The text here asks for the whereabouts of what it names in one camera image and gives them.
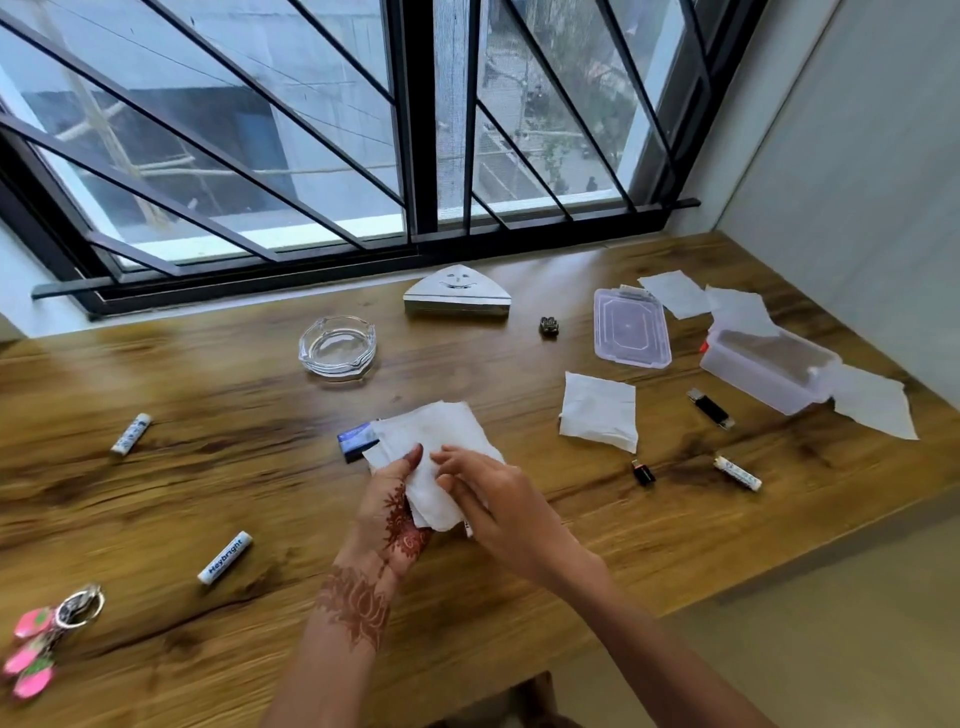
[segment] plastic container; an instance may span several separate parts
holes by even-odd
[[[300,363],[327,379],[358,379],[375,355],[373,324],[356,316],[327,316],[300,337]]]
[[[642,288],[601,288],[593,294],[593,350],[601,359],[663,369],[673,360],[663,304]]]
[[[830,398],[843,360],[784,328],[780,336],[712,330],[700,366],[784,415]]]

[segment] henna design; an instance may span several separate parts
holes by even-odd
[[[403,487],[387,496],[387,548],[396,546],[404,556],[416,559],[426,547],[433,531],[417,528]]]
[[[331,567],[320,587],[317,606],[330,614],[331,623],[339,622],[347,628],[351,647],[366,640],[374,652],[380,649],[380,639],[390,616],[390,602],[378,594],[359,571]]]

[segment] window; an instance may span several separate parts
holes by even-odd
[[[9,0],[0,214],[94,316],[658,230],[763,4]]]

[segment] transparent lid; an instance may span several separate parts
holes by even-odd
[[[663,305],[642,288],[601,288],[593,294],[593,350],[601,359],[662,369],[673,357]]]
[[[364,375],[376,354],[376,332],[356,316],[327,316],[300,337],[300,362],[329,379]]]

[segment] pink charm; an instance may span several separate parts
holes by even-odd
[[[40,607],[27,612],[13,629],[13,635],[19,640],[29,640],[46,630],[54,620],[54,611],[50,607]]]
[[[31,663],[36,660],[50,643],[49,633],[34,637],[28,643],[13,653],[13,656],[4,663],[3,673],[8,677],[13,677],[23,672]]]
[[[48,656],[37,658],[16,679],[13,695],[21,700],[34,697],[50,684],[53,677],[53,659]]]
[[[20,618],[13,634],[27,642],[3,665],[5,676],[16,677],[14,697],[26,700],[46,689],[54,677],[54,647],[63,636],[96,619],[106,600],[100,586],[90,584],[56,609],[41,607]]]

